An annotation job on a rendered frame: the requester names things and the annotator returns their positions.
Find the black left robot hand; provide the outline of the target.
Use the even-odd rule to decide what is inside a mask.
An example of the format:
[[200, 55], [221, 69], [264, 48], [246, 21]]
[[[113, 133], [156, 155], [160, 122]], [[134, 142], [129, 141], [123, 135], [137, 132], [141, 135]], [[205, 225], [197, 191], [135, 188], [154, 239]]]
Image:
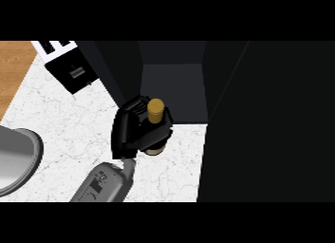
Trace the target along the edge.
[[162, 107], [162, 119], [153, 122], [153, 99], [135, 97], [119, 109], [112, 132], [113, 159], [135, 159], [138, 152], [157, 156], [174, 135], [171, 110]]

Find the black box appliance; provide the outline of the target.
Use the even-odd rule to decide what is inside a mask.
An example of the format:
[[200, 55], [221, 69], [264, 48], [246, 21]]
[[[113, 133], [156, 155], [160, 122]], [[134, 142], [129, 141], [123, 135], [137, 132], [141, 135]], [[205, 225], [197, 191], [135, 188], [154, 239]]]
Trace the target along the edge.
[[98, 79], [98, 74], [79, 48], [48, 62], [45, 68], [72, 94]]

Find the white panel black marks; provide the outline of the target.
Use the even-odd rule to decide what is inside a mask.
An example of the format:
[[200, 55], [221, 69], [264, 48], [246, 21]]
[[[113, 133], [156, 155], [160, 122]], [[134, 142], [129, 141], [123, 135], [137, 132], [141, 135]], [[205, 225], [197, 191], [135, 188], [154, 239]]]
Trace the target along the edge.
[[32, 44], [45, 63], [50, 63], [78, 48], [75, 41], [33, 41]]

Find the dark grey cabinet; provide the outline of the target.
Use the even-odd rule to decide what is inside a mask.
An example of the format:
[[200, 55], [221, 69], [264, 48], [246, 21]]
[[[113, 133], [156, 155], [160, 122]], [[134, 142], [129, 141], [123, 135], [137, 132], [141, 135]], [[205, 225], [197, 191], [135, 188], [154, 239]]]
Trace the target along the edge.
[[160, 98], [177, 124], [206, 123], [249, 43], [246, 41], [81, 41], [116, 104]]

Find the dark wine bottle gold cap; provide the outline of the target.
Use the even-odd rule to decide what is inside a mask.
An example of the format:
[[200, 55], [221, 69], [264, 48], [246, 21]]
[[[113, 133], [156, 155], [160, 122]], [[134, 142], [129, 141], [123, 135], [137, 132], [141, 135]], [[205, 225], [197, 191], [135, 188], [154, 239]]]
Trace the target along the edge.
[[171, 128], [165, 120], [165, 102], [154, 98], [149, 103], [149, 118], [144, 120], [144, 128], [147, 132], [146, 138], [146, 154], [157, 156], [166, 147]]

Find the grey metal pot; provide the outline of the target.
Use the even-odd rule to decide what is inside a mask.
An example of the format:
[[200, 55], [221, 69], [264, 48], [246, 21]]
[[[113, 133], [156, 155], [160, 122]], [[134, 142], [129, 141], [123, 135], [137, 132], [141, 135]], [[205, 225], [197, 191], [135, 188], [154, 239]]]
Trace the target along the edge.
[[42, 163], [44, 142], [30, 129], [0, 125], [0, 197], [26, 184]]

